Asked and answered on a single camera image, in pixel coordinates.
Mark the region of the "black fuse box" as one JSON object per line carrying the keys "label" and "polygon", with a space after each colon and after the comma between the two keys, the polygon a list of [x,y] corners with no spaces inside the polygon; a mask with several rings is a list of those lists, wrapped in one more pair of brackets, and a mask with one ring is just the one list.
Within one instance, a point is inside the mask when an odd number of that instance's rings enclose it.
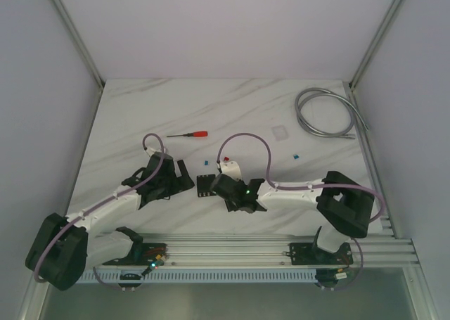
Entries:
{"label": "black fuse box", "polygon": [[196,188],[199,198],[216,196],[216,194],[211,190],[211,185],[215,178],[215,174],[203,174],[196,177]]}

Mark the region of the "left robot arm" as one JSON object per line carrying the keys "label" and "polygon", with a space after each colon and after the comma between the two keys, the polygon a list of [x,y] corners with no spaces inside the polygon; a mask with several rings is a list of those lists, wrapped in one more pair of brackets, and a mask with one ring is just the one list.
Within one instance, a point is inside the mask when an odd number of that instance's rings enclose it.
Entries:
{"label": "left robot arm", "polygon": [[25,266],[58,290],[72,287],[89,269],[102,264],[147,263],[143,237],[121,218],[150,202],[190,190],[194,182],[183,160],[155,152],[148,164],[124,179],[117,189],[91,207],[47,216],[25,259]]}

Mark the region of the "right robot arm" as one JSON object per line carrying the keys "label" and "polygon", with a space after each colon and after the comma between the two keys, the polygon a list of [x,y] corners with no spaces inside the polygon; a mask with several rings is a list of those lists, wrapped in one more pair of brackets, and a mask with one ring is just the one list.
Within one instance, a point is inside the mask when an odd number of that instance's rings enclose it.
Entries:
{"label": "right robot arm", "polygon": [[329,262],[349,239],[367,237],[375,200],[373,193],[336,171],[307,184],[270,184],[266,179],[245,183],[221,173],[210,190],[224,200],[229,212],[294,208],[319,213],[325,222],[318,226],[311,254],[320,263]]}

